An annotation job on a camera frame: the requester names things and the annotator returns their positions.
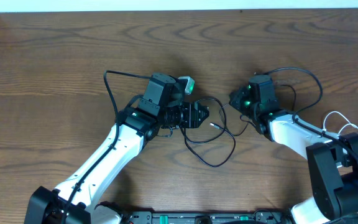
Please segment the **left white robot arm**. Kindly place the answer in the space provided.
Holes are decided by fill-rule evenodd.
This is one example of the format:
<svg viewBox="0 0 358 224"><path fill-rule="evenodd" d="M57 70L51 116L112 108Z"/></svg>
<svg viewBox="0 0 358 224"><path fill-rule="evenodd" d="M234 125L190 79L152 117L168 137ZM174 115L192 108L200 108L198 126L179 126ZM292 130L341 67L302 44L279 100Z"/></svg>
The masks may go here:
<svg viewBox="0 0 358 224"><path fill-rule="evenodd" d="M89 159L53 190L39 187L30 197L25 223L92 223L101 218L97 204L118 173L160 128L198 128L207 106L184 102L161 107L141 101L119 112L116 124Z"/></svg>

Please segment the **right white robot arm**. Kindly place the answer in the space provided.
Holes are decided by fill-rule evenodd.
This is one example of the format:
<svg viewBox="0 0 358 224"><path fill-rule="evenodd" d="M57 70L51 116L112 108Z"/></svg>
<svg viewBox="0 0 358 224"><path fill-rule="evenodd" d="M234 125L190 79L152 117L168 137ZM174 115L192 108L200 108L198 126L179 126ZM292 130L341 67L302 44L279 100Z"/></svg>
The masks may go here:
<svg viewBox="0 0 358 224"><path fill-rule="evenodd" d="M293 223L358 220L357 133L329 133L303 121L280 107L272 85L243 86L229 95L229 104L259 134L307 160L313 195L291 208Z"/></svg>

